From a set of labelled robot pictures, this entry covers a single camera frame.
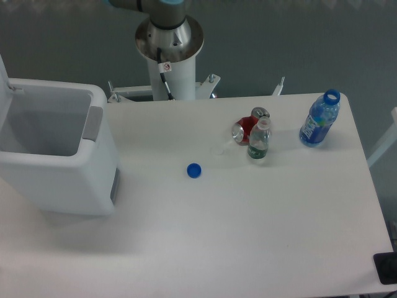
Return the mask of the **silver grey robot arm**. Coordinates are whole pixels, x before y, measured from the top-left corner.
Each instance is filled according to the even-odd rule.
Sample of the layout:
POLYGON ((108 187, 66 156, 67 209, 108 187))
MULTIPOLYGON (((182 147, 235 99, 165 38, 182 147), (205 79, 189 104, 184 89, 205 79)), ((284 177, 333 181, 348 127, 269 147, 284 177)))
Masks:
POLYGON ((171 30, 181 26, 186 18, 186 1, 109 0, 116 8, 138 11, 149 15, 151 23, 160 29, 171 30))

